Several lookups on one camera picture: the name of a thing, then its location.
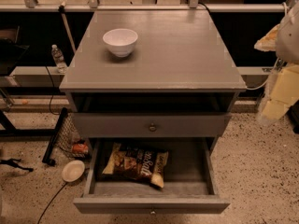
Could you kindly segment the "yellow soft gripper finger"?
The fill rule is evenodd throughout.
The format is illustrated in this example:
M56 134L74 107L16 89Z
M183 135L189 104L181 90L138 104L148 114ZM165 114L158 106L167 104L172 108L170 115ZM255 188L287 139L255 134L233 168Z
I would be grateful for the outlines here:
M259 39L255 43L254 48L263 52L275 51L277 35L278 35L278 27L279 25L277 24L265 36Z
M299 101L299 65L288 63L274 70L266 82L264 98L258 108L257 120L271 125L281 119Z

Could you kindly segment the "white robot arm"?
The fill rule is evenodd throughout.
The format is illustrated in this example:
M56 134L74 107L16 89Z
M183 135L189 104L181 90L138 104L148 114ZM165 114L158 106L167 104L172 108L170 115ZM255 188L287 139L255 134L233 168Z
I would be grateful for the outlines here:
M299 101L299 2L280 24L258 40L254 48L274 51L277 61L265 84L257 120L268 126L281 119Z

